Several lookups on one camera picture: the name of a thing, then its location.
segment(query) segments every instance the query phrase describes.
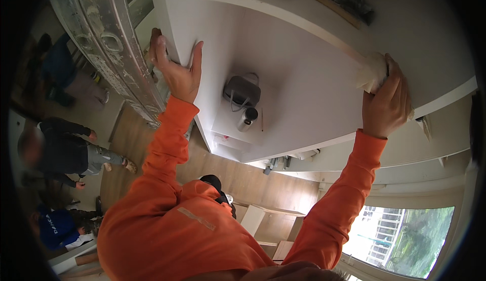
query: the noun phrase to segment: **white cabinet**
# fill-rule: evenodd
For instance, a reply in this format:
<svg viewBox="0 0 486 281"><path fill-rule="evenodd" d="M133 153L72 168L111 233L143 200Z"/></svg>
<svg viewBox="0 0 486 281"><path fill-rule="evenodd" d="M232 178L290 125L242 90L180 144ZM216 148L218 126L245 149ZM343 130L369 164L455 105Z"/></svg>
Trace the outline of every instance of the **white cabinet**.
<svg viewBox="0 0 486 281"><path fill-rule="evenodd" d="M465 36L444 0L368 2L376 18L358 30L314 0L154 0L171 58L188 65L194 44L205 42L195 104L210 151L251 162L352 146L347 141L361 126L355 75L373 51L389 52L400 64L416 117L476 88ZM249 71L260 76L259 118L242 133L241 111L231 112L221 95L233 74ZM342 160L335 161L319 170L340 170Z"/></svg>

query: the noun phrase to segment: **window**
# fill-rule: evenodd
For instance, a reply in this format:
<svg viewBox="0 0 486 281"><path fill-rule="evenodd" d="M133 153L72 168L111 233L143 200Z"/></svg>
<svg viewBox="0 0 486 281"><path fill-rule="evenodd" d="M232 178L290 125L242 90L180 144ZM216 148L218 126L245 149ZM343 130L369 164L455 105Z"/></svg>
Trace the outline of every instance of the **window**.
<svg viewBox="0 0 486 281"><path fill-rule="evenodd" d="M343 253L396 274L427 278L445 242L454 207L364 206Z"/></svg>

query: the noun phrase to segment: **ladder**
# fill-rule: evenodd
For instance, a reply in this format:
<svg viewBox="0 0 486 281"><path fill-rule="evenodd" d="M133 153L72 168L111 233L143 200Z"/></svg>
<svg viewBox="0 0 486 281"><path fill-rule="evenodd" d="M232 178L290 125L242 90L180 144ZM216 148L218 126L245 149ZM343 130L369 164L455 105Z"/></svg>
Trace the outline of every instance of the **ladder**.
<svg viewBox="0 0 486 281"><path fill-rule="evenodd" d="M144 54L135 33L154 9L153 1L50 1L79 51L150 127L157 128L157 117L165 110L169 91L163 78L154 76L153 65L145 61L147 50Z"/></svg>

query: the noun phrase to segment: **dark pants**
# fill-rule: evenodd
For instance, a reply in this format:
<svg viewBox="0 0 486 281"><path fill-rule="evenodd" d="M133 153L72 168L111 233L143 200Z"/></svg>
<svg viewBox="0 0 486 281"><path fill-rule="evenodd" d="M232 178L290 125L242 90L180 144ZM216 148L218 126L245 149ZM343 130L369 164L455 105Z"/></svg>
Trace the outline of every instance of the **dark pants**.
<svg viewBox="0 0 486 281"><path fill-rule="evenodd" d="M204 175L199 180L206 182L206 183L208 183L208 184L210 184L210 185L212 185L213 187L216 188L216 190L221 195L221 197L217 198L215 201L218 202L219 204L221 204L223 202L228 203L228 205L230 205L231 208L233 209L233 211L232 211L233 218L236 219L236 208L233 204L229 204L228 198L226 197L226 194L221 191L221 181L219 180L219 178L215 175Z"/></svg>
<svg viewBox="0 0 486 281"><path fill-rule="evenodd" d="M96 211L79 211L77 209L71 209L69 213L74 220L76 227L84 227L86 233L90 233L92 230L100 227L101 219L92 220L98 216L98 212Z"/></svg>

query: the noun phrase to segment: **person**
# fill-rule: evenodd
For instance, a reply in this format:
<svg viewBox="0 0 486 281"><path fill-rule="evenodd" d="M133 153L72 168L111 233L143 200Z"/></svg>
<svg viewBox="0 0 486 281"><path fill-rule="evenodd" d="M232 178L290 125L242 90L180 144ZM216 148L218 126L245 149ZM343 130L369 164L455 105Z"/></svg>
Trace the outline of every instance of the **person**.
<svg viewBox="0 0 486 281"><path fill-rule="evenodd" d="M98 175L103 166L111 171L112 164L123 165L131 173L137 172L137 166L129 159L75 134L88 136L92 142L98 138L96 132L82 125L48 118L22 132L17 145L19 156L29 168L44 173L46 179L77 189L83 189L85 183L73 181L66 174Z"/></svg>
<svg viewBox="0 0 486 281"><path fill-rule="evenodd" d="M171 96L148 146L143 175L105 215L98 255L112 280L201 281L343 280L336 266L348 233L380 167L387 137L410 113L410 97L398 64L386 55L390 75L376 95L364 93L363 129L340 178L309 211L282 265L277 265L233 217L212 185L193 180L182 187L176 165L188 160L184 138L199 109L193 104L201 79L203 43L190 69L169 61L165 38L152 31L150 56Z"/></svg>
<svg viewBox="0 0 486 281"><path fill-rule="evenodd" d="M32 232L48 249L66 247L71 250L81 246L83 242L94 239L103 219L99 198L96 201L95 211L51 210L40 204L29 217Z"/></svg>
<svg viewBox="0 0 486 281"><path fill-rule="evenodd" d="M74 98L80 99L95 110L102 110L109 100L108 89L103 89L74 64L67 42L69 35L64 33L54 45L45 33L37 46L42 53L40 78L44 82L52 78L58 87Z"/></svg>

